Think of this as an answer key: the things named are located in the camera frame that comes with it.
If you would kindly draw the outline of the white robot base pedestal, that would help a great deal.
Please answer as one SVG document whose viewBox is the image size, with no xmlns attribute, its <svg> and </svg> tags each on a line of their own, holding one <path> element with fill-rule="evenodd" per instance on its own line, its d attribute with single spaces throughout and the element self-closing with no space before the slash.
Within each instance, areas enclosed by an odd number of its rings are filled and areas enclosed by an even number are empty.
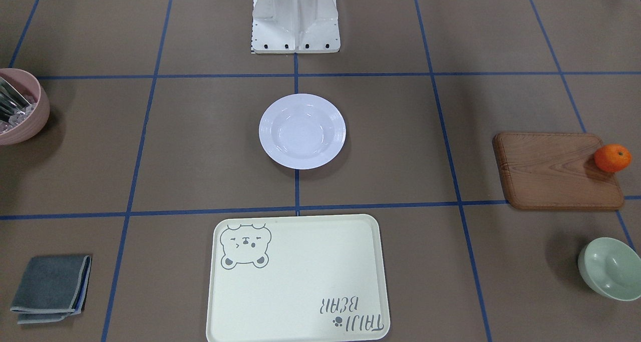
<svg viewBox="0 0 641 342">
<path fill-rule="evenodd" d="M 341 50 L 337 0 L 252 0 L 252 6 L 252 53 Z"/>
</svg>

